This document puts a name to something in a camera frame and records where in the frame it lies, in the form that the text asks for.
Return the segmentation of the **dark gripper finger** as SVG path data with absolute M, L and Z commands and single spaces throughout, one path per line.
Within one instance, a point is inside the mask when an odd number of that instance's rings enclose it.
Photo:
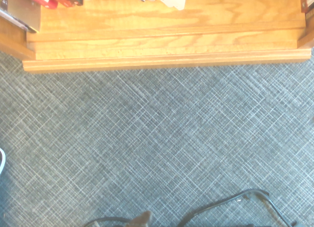
M 152 220 L 152 212 L 147 210 L 129 222 L 130 227 L 148 227 Z

